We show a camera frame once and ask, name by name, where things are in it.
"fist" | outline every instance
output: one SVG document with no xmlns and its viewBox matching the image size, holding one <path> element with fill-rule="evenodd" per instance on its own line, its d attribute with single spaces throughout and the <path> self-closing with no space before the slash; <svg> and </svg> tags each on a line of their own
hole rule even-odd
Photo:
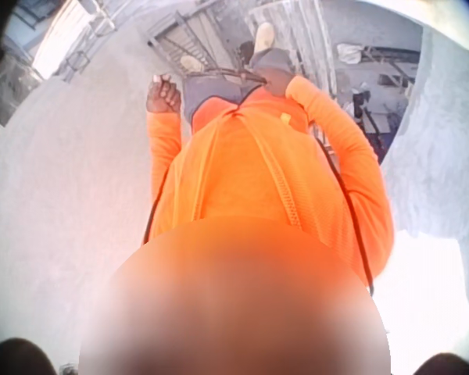
<svg viewBox="0 0 469 375">
<path fill-rule="evenodd" d="M 259 68 L 256 73 L 266 79 L 266 90 L 280 98 L 286 96 L 287 87 L 295 77 L 294 74 L 276 68 Z"/>
<path fill-rule="evenodd" d="M 153 76 L 149 86 L 146 109 L 150 113 L 180 113 L 181 92 L 170 81 L 170 75 Z"/>
</svg>

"orange safety shirt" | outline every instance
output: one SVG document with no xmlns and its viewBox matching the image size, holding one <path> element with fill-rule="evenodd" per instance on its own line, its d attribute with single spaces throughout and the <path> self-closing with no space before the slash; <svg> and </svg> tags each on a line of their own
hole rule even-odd
<svg viewBox="0 0 469 375">
<path fill-rule="evenodd" d="M 179 115 L 148 113 L 153 201 L 168 170 L 150 237 L 206 217 L 274 220 L 318 238 L 366 282 L 349 208 L 309 125 L 338 156 L 374 276 L 394 233 L 377 156 L 353 119 L 307 79 L 295 77 L 286 97 L 259 88 L 241 105 L 211 98 L 184 147 Z"/>
</svg>

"orange sleeve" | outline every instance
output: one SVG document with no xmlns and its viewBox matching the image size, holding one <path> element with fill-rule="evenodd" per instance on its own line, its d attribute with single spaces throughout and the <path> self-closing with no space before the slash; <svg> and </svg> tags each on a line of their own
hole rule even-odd
<svg viewBox="0 0 469 375">
<path fill-rule="evenodd" d="M 147 113 L 151 149 L 151 199 L 155 201 L 166 171 L 181 152 L 181 115 Z"/>
<path fill-rule="evenodd" d="M 306 78 L 295 77 L 286 94 L 321 127 L 337 154 L 342 180 L 360 221 L 371 271 L 377 276 L 394 242 L 391 209 L 377 156 L 353 119 Z"/>
</svg>

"white sneaker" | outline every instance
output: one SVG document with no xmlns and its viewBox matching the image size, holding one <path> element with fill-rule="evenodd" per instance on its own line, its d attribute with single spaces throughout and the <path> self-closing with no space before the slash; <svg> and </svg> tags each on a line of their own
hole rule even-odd
<svg viewBox="0 0 469 375">
<path fill-rule="evenodd" d="M 256 45 L 253 53 L 265 51 L 274 45 L 275 32 L 271 23 L 265 22 L 259 26 L 256 34 Z"/>
<path fill-rule="evenodd" d="M 201 73 L 205 67 L 201 61 L 191 55 L 184 55 L 181 57 L 181 65 L 189 73 Z"/>
</svg>

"black cord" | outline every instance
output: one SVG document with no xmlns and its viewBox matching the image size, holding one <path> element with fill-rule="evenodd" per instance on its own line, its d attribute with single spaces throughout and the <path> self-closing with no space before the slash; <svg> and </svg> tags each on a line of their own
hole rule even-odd
<svg viewBox="0 0 469 375">
<path fill-rule="evenodd" d="M 353 201 L 351 200 L 351 197 L 349 196 L 349 192 L 345 188 L 344 181 L 342 180 L 340 173 L 337 171 L 337 168 L 335 168 L 334 162 L 332 161 L 330 155 L 328 154 L 327 149 L 317 137 L 315 137 L 315 139 L 320 145 L 321 149 L 323 150 L 325 157 L 327 158 L 328 164 L 330 165 L 330 168 L 332 172 L 334 173 L 339 186 L 341 187 L 342 193 L 344 194 L 345 201 L 347 202 L 347 206 L 349 207 L 349 211 L 351 212 L 351 219 L 353 220 L 353 228 L 354 228 L 354 232 L 356 233 L 356 240 L 358 241 L 358 248 L 360 249 L 363 269 L 365 270 L 365 275 L 367 276 L 368 289 L 370 290 L 370 296 L 373 297 L 374 296 L 374 278 L 372 276 L 370 264 L 368 262 L 368 256 L 367 256 L 367 251 L 365 249 L 365 244 L 363 243 L 363 237 L 361 237 L 360 221 L 358 220 L 358 216 L 356 215 Z"/>
<path fill-rule="evenodd" d="M 156 207 L 158 206 L 159 200 L 162 198 L 163 186 L 165 185 L 166 175 L 169 174 L 169 169 L 167 168 L 165 174 L 163 175 L 163 180 L 159 186 L 158 195 L 156 196 L 151 212 L 149 213 L 148 225 L 146 225 L 146 232 L 144 233 L 144 238 L 142 239 L 142 245 L 146 245 L 149 242 L 149 234 L 151 233 L 151 224 L 155 218 Z"/>
</svg>

